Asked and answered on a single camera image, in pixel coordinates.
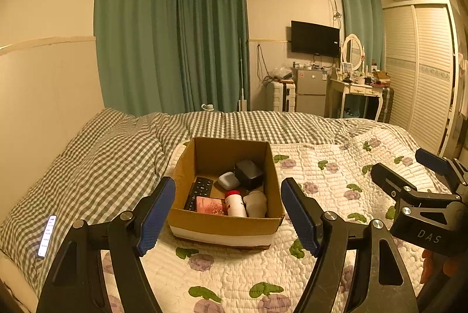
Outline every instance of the wardrobe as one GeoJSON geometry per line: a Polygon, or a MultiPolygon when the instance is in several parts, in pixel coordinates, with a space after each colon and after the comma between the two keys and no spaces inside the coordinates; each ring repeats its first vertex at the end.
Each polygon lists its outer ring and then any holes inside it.
{"type": "Polygon", "coordinates": [[[402,1],[383,9],[385,70],[395,90],[390,124],[450,158],[462,122],[459,52],[466,56],[457,14],[449,0],[402,1]]]}

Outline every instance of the tv screen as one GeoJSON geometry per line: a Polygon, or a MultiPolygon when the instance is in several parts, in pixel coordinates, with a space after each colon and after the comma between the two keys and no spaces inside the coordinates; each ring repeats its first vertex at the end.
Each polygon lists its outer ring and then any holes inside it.
{"type": "Polygon", "coordinates": [[[291,21],[291,51],[338,58],[340,30],[331,26],[291,21]]]}

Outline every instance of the black remote control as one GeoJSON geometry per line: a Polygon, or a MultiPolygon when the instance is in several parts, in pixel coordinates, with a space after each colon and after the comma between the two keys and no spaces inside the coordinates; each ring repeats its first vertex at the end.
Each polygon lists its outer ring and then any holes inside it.
{"type": "Polygon", "coordinates": [[[184,210],[197,211],[197,196],[209,197],[213,181],[205,177],[197,177],[190,189],[189,197],[185,203],[184,210]]]}

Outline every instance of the green curtain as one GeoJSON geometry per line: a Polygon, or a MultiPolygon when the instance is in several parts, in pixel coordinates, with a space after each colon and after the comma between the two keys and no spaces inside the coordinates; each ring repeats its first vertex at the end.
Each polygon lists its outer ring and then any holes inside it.
{"type": "Polygon", "coordinates": [[[384,26],[381,0],[343,0],[346,35],[355,34],[366,51],[366,65],[384,68],[384,26]]]}
{"type": "Polygon", "coordinates": [[[177,0],[177,29],[189,110],[200,110],[203,103],[237,110],[241,54],[249,100],[246,0],[177,0]]]}
{"type": "Polygon", "coordinates": [[[107,107],[137,116],[187,110],[175,0],[94,0],[94,35],[107,107]]]}

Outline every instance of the closet door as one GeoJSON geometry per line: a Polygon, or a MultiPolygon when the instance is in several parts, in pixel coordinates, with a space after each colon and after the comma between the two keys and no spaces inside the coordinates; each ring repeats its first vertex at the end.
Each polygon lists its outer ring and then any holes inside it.
{"type": "Polygon", "coordinates": [[[385,68],[395,90],[390,124],[408,129],[416,83],[416,23],[413,6],[388,8],[385,22],[385,68]]]}
{"type": "Polygon", "coordinates": [[[418,74],[408,132],[418,145],[438,153],[452,97],[452,30],[446,6],[422,4],[414,10],[418,74]]]}

